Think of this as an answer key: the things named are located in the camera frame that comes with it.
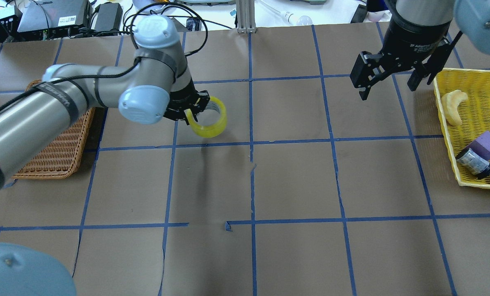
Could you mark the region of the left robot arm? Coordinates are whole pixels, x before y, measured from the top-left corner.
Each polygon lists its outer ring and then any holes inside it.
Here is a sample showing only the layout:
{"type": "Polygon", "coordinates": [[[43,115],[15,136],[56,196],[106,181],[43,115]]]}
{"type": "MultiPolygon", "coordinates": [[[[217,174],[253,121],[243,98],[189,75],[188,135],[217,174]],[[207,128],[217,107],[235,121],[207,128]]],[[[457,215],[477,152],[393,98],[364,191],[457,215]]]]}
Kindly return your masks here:
{"type": "MultiPolygon", "coordinates": [[[[163,118],[187,124],[207,107],[173,21],[143,17],[131,26],[129,68],[67,63],[46,69],[41,83],[0,108],[0,190],[6,181],[93,107],[118,108],[150,125],[163,118]]],[[[68,269],[51,255],[0,243],[0,296],[75,296],[68,269]]]]}

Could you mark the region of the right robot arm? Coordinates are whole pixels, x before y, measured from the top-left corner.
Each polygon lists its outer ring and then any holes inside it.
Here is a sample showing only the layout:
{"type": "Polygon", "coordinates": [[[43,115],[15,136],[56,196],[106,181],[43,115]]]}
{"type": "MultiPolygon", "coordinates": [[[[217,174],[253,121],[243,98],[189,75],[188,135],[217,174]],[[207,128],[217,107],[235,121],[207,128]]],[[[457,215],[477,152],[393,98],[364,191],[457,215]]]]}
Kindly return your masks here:
{"type": "Polygon", "coordinates": [[[456,43],[466,35],[490,56],[490,0],[386,0],[391,20],[378,53],[360,52],[350,79],[367,100],[371,88],[392,74],[411,71],[408,88],[431,84],[456,43]]]}

